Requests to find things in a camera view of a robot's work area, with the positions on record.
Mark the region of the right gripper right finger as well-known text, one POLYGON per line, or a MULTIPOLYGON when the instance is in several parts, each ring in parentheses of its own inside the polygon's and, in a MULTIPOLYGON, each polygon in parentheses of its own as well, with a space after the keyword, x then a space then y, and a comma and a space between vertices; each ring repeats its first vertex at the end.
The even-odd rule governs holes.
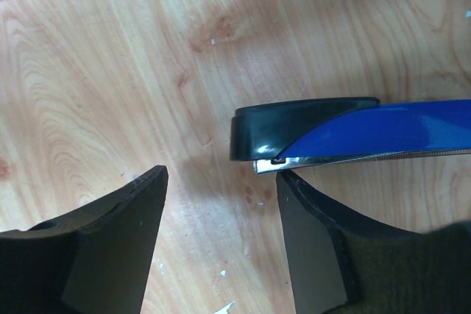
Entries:
POLYGON ((416 233, 365 216, 292 171, 277 200, 298 313, 468 313, 470 223, 416 233))

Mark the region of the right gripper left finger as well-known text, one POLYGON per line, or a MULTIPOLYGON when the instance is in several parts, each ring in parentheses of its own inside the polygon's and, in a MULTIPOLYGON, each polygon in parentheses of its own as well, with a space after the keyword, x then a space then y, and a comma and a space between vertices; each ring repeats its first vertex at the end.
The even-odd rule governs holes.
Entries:
POLYGON ((28 230, 1 234, 3 313, 139 313, 168 186, 157 165, 28 230))

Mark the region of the blue stapler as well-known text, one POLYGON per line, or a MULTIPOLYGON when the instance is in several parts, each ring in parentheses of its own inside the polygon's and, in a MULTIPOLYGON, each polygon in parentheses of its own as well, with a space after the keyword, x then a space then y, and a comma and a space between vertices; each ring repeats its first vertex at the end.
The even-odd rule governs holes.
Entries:
POLYGON ((354 161, 470 153, 470 100, 383 104, 375 97, 238 108, 230 159, 257 174, 354 161))

